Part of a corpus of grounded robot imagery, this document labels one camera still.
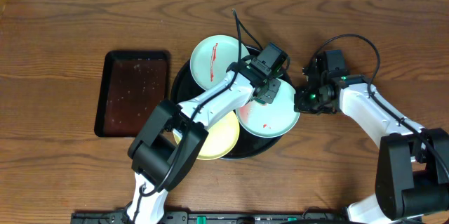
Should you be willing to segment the yellow plate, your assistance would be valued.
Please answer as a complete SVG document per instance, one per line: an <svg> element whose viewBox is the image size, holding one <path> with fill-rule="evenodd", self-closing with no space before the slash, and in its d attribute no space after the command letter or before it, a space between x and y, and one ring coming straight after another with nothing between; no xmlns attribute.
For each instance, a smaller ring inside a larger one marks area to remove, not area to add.
<svg viewBox="0 0 449 224"><path fill-rule="evenodd" d="M208 129L197 159L213 160L224 157L236 145L240 134L240 124L235 112L231 111Z"/></svg>

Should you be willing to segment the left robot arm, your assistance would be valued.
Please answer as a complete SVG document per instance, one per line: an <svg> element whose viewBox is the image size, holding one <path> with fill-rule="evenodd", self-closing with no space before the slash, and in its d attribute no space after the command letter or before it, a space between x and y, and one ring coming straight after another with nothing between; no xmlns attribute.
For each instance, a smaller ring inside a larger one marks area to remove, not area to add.
<svg viewBox="0 0 449 224"><path fill-rule="evenodd" d="M129 223L158 223L168 192L191 170L208 129L252 100L272 103L281 72L280 63L233 62L225 78L201 95L160 102L128 149L136 181Z"/></svg>

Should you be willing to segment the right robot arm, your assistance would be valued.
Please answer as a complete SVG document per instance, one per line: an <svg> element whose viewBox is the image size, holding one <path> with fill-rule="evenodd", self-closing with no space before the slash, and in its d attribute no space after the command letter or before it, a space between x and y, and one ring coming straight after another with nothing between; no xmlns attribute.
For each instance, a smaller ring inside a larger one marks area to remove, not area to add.
<svg viewBox="0 0 449 224"><path fill-rule="evenodd" d="M448 210L448 133L426 129L388 103L363 75L316 79L297 88L295 111L341 112L379 148L375 194L350 204L355 223L398 223Z"/></svg>

